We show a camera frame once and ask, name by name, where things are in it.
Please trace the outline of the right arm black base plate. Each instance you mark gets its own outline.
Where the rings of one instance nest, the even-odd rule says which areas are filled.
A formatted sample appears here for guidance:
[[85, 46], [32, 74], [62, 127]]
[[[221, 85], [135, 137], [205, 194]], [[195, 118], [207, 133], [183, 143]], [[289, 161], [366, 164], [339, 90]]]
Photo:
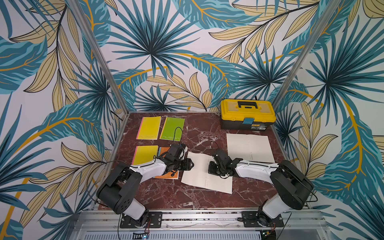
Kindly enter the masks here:
[[274, 219], [256, 211], [243, 211], [241, 215], [245, 228], [274, 228], [284, 226], [281, 215], [278, 215]]

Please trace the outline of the yellow notebook pink spine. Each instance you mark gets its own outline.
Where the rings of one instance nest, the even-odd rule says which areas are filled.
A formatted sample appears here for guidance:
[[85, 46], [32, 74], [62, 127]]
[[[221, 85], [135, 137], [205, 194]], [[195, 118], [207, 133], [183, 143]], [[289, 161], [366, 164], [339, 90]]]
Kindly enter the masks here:
[[143, 117], [139, 131], [137, 134], [137, 140], [157, 140], [160, 130], [162, 117]]

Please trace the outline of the green cover notebook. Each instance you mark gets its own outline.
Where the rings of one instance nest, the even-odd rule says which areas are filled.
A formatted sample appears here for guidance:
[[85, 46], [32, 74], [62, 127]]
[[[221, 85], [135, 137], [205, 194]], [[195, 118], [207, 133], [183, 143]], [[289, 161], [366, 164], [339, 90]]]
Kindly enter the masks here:
[[167, 117], [161, 132], [160, 139], [179, 142], [182, 138], [184, 123], [184, 119]]

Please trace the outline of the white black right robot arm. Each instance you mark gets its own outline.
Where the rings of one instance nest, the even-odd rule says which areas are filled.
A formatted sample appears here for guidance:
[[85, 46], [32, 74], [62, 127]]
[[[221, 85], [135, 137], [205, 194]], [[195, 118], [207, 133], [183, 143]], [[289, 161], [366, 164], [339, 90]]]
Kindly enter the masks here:
[[270, 183], [277, 194], [266, 200], [250, 220], [261, 227], [269, 227], [279, 215], [289, 209], [301, 210], [313, 193], [313, 183], [291, 162], [266, 164], [215, 159], [209, 163], [208, 173], [219, 177], [251, 178]]

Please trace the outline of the orange cover notebook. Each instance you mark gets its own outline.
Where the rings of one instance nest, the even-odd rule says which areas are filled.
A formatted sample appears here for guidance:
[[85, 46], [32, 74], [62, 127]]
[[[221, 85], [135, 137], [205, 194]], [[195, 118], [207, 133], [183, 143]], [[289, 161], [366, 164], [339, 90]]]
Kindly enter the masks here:
[[[159, 147], [158, 155], [161, 155], [167, 152], [170, 147]], [[178, 180], [179, 179], [179, 171], [177, 172], [168, 172], [161, 176], [156, 176], [155, 179], [165, 179], [165, 180]]]

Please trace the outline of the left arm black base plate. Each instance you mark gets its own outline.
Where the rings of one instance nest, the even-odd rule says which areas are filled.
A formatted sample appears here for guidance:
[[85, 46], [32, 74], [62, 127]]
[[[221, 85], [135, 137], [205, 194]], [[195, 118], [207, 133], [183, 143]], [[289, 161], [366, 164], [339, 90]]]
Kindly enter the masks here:
[[162, 224], [162, 212], [149, 212], [145, 211], [144, 214], [135, 220], [132, 217], [122, 214], [119, 227], [122, 229], [133, 229], [133, 228], [150, 228], [158, 229]]

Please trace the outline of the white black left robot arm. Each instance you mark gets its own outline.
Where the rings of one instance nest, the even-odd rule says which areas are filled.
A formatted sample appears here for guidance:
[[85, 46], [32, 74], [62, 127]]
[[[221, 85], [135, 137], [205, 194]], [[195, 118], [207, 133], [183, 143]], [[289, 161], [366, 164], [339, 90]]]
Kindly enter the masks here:
[[143, 225], [148, 209], [135, 199], [141, 183], [173, 171], [190, 171], [194, 163], [189, 158], [169, 161], [160, 157], [147, 164], [118, 164], [97, 191], [97, 198], [117, 215], [124, 214]]

